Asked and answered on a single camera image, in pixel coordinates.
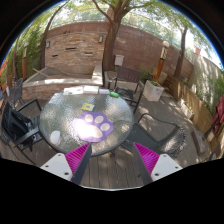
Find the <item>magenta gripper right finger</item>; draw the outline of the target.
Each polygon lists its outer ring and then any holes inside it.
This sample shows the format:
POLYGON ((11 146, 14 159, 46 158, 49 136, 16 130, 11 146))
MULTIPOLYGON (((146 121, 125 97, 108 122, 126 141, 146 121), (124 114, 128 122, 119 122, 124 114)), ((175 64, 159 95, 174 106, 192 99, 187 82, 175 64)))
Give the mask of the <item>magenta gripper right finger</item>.
POLYGON ((168 154, 159 155, 136 142, 133 143, 133 154, 144 185, 182 169, 168 154))

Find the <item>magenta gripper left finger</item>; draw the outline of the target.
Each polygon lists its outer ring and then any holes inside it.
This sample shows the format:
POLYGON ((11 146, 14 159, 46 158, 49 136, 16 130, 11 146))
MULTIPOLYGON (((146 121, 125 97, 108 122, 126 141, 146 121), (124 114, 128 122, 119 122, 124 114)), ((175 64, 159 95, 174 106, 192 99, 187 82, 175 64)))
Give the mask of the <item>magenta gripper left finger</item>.
POLYGON ((91 154, 91 144, 87 143, 66 154, 57 153, 41 169, 79 185, 91 154))

